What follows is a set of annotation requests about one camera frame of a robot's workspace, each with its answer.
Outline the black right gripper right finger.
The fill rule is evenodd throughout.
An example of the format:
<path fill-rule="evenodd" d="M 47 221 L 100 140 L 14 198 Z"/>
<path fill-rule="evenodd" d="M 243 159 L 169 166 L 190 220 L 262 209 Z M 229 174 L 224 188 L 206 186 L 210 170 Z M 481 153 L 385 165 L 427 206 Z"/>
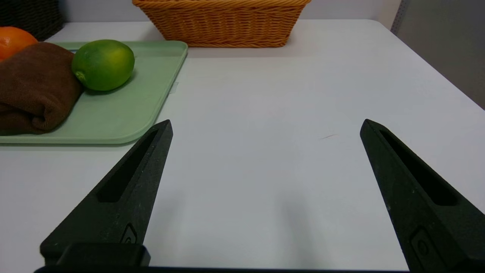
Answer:
<path fill-rule="evenodd" d="M 385 126 L 366 119 L 360 138 L 409 270 L 483 273 L 484 213 Z"/>

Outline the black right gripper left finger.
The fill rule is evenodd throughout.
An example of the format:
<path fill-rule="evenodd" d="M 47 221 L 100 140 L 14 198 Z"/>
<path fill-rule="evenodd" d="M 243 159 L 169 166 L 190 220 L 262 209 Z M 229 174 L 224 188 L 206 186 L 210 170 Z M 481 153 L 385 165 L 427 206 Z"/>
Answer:
<path fill-rule="evenodd" d="M 144 237 L 173 137 L 155 124 L 41 243 L 46 266 L 147 266 Z"/>

